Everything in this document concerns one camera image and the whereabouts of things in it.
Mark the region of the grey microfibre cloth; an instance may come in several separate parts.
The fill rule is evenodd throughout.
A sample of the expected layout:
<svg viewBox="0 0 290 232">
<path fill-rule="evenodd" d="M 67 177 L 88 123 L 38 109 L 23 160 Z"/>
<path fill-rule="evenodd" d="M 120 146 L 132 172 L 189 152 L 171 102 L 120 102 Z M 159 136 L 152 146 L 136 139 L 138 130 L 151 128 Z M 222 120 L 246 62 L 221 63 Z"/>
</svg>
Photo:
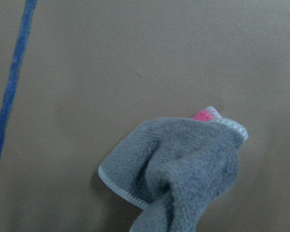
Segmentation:
<svg viewBox="0 0 290 232">
<path fill-rule="evenodd" d="M 208 207 L 234 184 L 247 130 L 207 107 L 191 118 L 146 121 L 98 168 L 114 193 L 142 209 L 132 232 L 193 232 Z"/>
</svg>

